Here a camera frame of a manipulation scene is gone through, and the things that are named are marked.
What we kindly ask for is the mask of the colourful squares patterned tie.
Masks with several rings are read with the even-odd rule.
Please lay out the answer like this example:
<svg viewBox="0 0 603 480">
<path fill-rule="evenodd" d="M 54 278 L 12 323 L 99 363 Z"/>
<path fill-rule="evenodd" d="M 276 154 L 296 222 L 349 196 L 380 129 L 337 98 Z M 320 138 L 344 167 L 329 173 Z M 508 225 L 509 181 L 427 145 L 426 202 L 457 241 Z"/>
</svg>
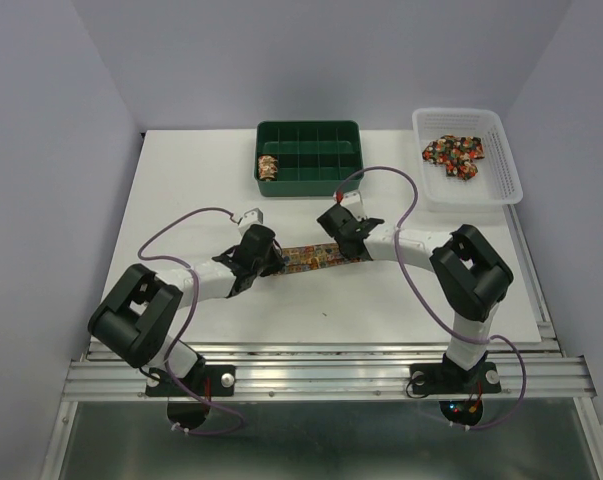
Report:
<svg viewBox="0 0 603 480">
<path fill-rule="evenodd" d="M 284 265 L 277 275 L 304 273 L 349 263 L 336 243 L 287 247 L 281 250 L 281 255 Z"/>
</svg>

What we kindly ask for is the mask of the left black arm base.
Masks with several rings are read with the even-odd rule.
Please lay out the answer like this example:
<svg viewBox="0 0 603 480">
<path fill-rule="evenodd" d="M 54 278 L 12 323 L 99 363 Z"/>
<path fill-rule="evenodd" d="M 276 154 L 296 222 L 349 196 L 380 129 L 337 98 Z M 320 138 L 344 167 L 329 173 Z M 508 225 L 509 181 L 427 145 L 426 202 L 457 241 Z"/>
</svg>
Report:
<svg viewBox="0 0 603 480">
<path fill-rule="evenodd" d="M 145 395 L 150 398 L 188 397 L 172 377 L 163 370 L 151 368 L 146 378 Z M 180 382 L 205 398 L 232 397 L 235 390 L 236 367 L 231 364 L 212 364 L 196 367 Z"/>
</svg>

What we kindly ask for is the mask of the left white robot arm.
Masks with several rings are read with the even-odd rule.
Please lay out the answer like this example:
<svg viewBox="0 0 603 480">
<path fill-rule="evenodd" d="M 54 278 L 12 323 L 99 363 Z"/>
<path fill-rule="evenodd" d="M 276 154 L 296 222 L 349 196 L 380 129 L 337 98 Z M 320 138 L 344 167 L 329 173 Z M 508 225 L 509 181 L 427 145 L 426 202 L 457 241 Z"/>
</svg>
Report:
<svg viewBox="0 0 603 480">
<path fill-rule="evenodd" d="M 169 372 L 172 386 L 191 394 L 203 384 L 204 359 L 169 334 L 177 312 L 235 297 L 283 267 L 275 232 L 260 224 L 247 228 L 238 245 L 193 267 L 155 272 L 133 264 L 90 317 L 88 332 L 131 367 Z"/>
</svg>

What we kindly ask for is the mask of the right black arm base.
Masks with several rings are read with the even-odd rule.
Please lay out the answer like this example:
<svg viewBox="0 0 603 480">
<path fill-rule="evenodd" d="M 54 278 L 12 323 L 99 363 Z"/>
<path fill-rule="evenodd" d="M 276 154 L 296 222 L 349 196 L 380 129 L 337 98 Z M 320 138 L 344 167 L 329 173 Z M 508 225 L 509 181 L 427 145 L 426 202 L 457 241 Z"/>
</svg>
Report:
<svg viewBox="0 0 603 480">
<path fill-rule="evenodd" d="M 471 371 L 442 363 L 420 363 L 410 366 L 411 389 L 417 396 L 498 394 L 502 387 L 496 365 L 484 363 Z"/>
</svg>

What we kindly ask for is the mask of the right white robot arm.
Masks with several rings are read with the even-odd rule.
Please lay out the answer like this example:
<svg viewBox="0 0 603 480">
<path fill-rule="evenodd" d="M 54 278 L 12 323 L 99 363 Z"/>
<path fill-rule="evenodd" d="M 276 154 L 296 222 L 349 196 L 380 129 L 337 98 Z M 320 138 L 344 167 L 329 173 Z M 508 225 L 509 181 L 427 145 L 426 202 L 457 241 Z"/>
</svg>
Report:
<svg viewBox="0 0 603 480">
<path fill-rule="evenodd" d="M 477 378 L 485 361 L 489 333 L 498 305 L 514 275 L 481 231 L 463 224 L 448 233 L 407 229 L 405 217 L 394 226 L 379 218 L 357 216 L 338 203 L 317 219 L 350 260 L 394 261 L 415 296 L 450 336 L 441 378 L 453 390 L 463 390 Z M 447 325 L 427 303 L 410 276 L 409 266 L 433 273 L 454 312 Z"/>
</svg>

